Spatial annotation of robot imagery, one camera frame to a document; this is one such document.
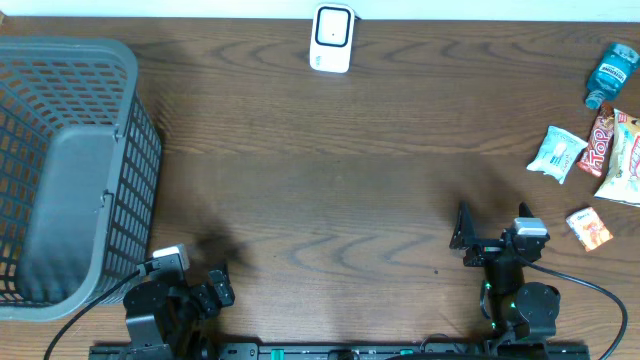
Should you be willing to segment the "blue Listerine mouthwash bottle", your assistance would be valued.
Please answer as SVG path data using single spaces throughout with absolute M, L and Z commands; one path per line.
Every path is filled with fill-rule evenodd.
M 598 110 L 605 102 L 615 100 L 639 67 L 639 53 L 628 45 L 612 43 L 590 75 L 585 105 Z

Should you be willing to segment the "orange chocolate bar wrapper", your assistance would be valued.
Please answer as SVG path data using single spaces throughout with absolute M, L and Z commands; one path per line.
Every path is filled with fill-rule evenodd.
M 609 104 L 603 104 L 591 129 L 588 145 L 577 163 L 578 167 L 595 177 L 600 177 L 613 135 L 614 109 Z

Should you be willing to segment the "yellow snack chip bag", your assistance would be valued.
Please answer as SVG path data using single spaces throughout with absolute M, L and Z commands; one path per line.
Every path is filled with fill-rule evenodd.
M 609 170 L 595 197 L 638 207 L 639 119 L 615 109 L 613 140 Z

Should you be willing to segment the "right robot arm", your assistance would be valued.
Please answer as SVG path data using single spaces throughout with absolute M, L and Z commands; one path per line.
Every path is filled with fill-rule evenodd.
M 480 307 L 494 331 L 485 345 L 490 354 L 505 353 L 509 346 L 543 346 L 556 334 L 559 291 L 540 282 L 527 282 L 523 271 L 525 265 L 541 258 L 549 240 L 543 221 L 534 217 L 525 203 L 497 238 L 477 235 L 469 206 L 465 202 L 459 205 L 449 248 L 464 252 L 466 267 L 484 270 Z

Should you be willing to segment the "small orange tissue pack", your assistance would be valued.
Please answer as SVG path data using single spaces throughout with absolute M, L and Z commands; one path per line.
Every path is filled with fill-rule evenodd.
M 581 209 L 567 217 L 566 222 L 587 252 L 595 250 L 613 238 L 593 207 Z

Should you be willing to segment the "pale green snack packet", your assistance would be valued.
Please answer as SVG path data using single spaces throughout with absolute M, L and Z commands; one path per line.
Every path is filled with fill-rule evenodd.
M 577 157 L 586 147 L 585 140 L 550 125 L 538 153 L 526 169 L 552 176 L 559 184 L 563 184 Z

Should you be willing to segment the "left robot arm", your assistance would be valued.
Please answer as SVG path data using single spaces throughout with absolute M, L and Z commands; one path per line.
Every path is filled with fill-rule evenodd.
M 203 325 L 235 302 L 228 268 L 218 264 L 199 285 L 187 283 L 177 254 L 142 267 L 150 277 L 124 298 L 131 343 L 125 359 L 217 359 L 219 352 L 204 335 Z

